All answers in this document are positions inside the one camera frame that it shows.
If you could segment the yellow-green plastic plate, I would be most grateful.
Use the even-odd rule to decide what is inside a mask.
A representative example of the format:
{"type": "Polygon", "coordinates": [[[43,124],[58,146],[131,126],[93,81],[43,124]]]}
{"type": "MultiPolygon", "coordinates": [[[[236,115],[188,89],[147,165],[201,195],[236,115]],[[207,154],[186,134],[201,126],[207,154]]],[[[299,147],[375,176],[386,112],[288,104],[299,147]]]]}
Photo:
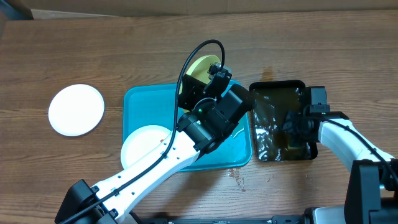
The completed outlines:
{"type": "MultiPolygon", "coordinates": [[[[197,80],[199,80],[207,85],[210,82],[208,70],[212,63],[221,63],[221,60],[215,55],[202,56],[199,59],[195,60],[189,66],[185,75],[192,76],[193,78],[196,78],[197,80]]],[[[182,94],[182,91],[183,91],[183,83],[181,83],[181,85],[180,85],[179,96],[182,94]]],[[[192,108],[195,107],[196,104],[204,98],[209,98],[209,97],[208,96],[199,96],[199,98],[198,98],[199,100],[194,101],[195,103],[193,104],[192,108]]],[[[181,103],[181,102],[182,102],[181,100],[178,100],[179,108],[181,108],[184,113],[187,113],[192,110],[192,109],[187,110],[187,109],[183,108],[182,107],[183,103],[181,103]]]]}

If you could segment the white plate with sauce streak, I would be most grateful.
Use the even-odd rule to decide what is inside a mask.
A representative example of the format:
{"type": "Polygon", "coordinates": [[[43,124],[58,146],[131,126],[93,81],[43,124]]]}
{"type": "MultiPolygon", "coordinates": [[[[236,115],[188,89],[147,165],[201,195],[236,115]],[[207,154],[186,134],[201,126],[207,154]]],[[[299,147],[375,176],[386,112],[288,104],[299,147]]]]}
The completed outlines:
{"type": "Polygon", "coordinates": [[[163,126],[148,125],[133,131],[121,148],[121,164],[127,169],[156,148],[171,133],[163,126]]]}

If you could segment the green yellow scrub sponge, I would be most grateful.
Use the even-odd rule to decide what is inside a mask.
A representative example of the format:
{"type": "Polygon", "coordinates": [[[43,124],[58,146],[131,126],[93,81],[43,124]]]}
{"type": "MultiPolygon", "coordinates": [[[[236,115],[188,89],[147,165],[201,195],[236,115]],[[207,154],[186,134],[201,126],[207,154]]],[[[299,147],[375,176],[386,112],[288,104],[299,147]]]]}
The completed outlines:
{"type": "Polygon", "coordinates": [[[301,145],[288,145],[288,150],[297,150],[297,149],[300,149],[300,148],[302,148],[302,146],[301,145]]]}

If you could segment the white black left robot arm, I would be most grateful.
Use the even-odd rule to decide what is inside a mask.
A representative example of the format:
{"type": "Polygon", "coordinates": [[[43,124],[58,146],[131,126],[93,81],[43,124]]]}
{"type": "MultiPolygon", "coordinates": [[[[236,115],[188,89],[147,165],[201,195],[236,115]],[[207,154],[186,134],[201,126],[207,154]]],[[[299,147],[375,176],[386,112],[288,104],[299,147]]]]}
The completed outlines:
{"type": "Polygon", "coordinates": [[[55,222],[122,223],[162,182],[225,142],[254,100],[245,87],[229,84],[231,72],[223,64],[210,65],[208,73],[208,83],[181,73],[175,108],[187,112],[174,116],[171,133],[121,172],[93,186],[84,180],[73,184],[55,222]]]}

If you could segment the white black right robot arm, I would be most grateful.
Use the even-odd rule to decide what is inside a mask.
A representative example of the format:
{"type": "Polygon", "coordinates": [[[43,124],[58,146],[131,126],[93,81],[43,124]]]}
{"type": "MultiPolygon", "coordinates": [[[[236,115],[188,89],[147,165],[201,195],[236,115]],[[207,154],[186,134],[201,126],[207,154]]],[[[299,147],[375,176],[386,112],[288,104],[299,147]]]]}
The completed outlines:
{"type": "Polygon", "coordinates": [[[288,111],[283,131],[293,140],[319,142],[350,172],[343,205],[309,208],[309,223],[397,223],[397,158],[367,140],[342,112],[288,111]]]}

